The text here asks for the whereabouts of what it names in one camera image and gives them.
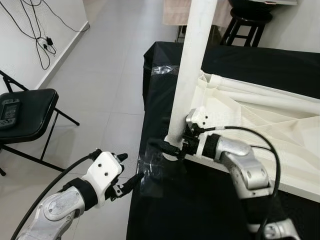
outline white pole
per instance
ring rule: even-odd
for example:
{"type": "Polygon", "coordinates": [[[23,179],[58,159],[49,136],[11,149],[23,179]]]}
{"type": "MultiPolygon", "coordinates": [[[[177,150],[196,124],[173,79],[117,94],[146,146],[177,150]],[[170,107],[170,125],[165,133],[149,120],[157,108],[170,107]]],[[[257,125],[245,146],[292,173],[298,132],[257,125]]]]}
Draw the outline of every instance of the white pole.
{"type": "MultiPolygon", "coordinates": [[[[197,86],[217,0],[192,0],[184,39],[168,135],[171,145],[181,148],[186,116],[197,86]]],[[[169,160],[176,158],[165,155],[169,160]]]]}

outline black tablecloth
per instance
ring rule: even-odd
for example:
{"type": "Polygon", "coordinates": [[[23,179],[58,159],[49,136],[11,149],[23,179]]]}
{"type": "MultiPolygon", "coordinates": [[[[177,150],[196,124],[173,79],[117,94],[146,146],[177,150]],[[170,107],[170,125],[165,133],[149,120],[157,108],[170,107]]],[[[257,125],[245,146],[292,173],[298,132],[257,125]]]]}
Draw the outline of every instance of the black tablecloth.
{"type": "MultiPolygon", "coordinates": [[[[227,173],[187,160],[167,161],[147,145],[149,138],[163,139],[168,132],[177,83],[177,75],[151,76],[151,69],[178,66],[182,47],[156,42],[144,55],[145,116],[138,170],[145,177],[132,194],[126,239],[250,239],[227,173]]],[[[207,73],[315,98],[320,98],[319,67],[317,53],[231,46],[208,49],[202,64],[207,73]]],[[[279,195],[302,239],[320,239],[319,204],[286,192],[279,195]]]]}

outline electrical cable on wall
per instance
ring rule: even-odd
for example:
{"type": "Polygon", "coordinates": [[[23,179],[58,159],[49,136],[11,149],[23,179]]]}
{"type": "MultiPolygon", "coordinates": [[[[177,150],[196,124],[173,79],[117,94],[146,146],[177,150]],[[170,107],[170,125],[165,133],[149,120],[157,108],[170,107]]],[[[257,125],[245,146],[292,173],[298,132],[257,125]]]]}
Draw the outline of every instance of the electrical cable on wall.
{"type": "Polygon", "coordinates": [[[72,27],[67,25],[64,22],[64,20],[52,10],[52,8],[49,6],[49,4],[46,1],[39,0],[38,3],[33,3],[33,0],[29,0],[29,1],[30,2],[27,2],[26,0],[20,0],[20,4],[21,4],[21,6],[23,8],[23,11],[24,11],[26,17],[28,18],[28,22],[30,24],[33,36],[31,34],[28,34],[27,32],[25,32],[20,27],[20,25],[18,24],[18,22],[16,21],[14,16],[9,12],[9,10],[4,6],[4,4],[1,1],[0,1],[0,5],[3,7],[3,9],[6,11],[6,13],[10,16],[10,18],[12,19],[14,24],[17,26],[17,28],[20,30],[20,32],[23,33],[24,35],[26,35],[28,38],[30,38],[32,40],[35,40],[35,49],[36,49],[36,52],[37,52],[37,55],[38,55],[38,58],[39,58],[39,61],[40,61],[40,65],[41,65],[43,70],[47,70],[51,65],[51,60],[50,60],[50,56],[49,55],[55,56],[56,53],[57,53],[57,49],[55,48],[52,39],[47,36],[45,28],[43,27],[43,25],[41,24],[41,22],[40,22],[40,20],[39,20],[39,18],[37,16],[35,7],[40,6],[41,3],[43,2],[55,17],[57,17],[66,27],[68,27],[69,29],[71,29],[72,31],[77,32],[77,33],[86,32],[90,28],[90,25],[88,26],[87,29],[82,30],[82,31],[74,30],[72,27]],[[34,26],[32,24],[30,15],[29,15],[28,11],[26,10],[25,5],[32,8],[32,12],[34,14],[34,18],[35,18],[36,26],[37,26],[37,29],[38,29],[38,33],[36,33],[36,31],[34,29],[34,26]],[[44,61],[43,61],[43,59],[41,57],[41,52],[39,51],[39,48],[42,50],[42,52],[45,54],[45,56],[47,58],[47,65],[44,65],[44,61]]]}

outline white wall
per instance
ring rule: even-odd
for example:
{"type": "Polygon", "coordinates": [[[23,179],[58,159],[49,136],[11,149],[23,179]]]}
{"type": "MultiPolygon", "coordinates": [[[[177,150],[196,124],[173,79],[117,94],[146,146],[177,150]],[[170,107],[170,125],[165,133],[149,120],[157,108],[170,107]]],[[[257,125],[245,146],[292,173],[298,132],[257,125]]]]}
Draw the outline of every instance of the white wall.
{"type": "MultiPolygon", "coordinates": [[[[32,35],[30,24],[20,1],[1,0],[1,2],[11,12],[20,27],[29,35],[32,35]]],[[[36,4],[39,0],[33,0],[32,2],[36,4]]],[[[46,0],[46,2],[73,29],[80,30],[87,23],[82,0],[46,0]]],[[[28,6],[26,9],[33,20],[32,8],[28,6]]],[[[35,40],[22,34],[2,6],[0,6],[0,69],[29,89],[35,89],[44,81],[64,51],[79,34],[64,26],[44,3],[36,7],[36,13],[46,35],[52,38],[57,49],[55,57],[50,57],[51,65],[48,70],[41,68],[35,40]]],[[[45,64],[47,64],[46,56],[42,56],[45,64]]],[[[7,92],[7,89],[1,78],[0,93],[3,92],[7,92]]]]}
{"type": "MultiPolygon", "coordinates": [[[[296,6],[278,6],[271,13],[259,47],[320,53],[320,0],[298,0],[296,6]]],[[[242,26],[238,34],[248,33],[249,27],[242,26]]],[[[245,39],[234,40],[234,45],[244,43],[245,39]]]]}

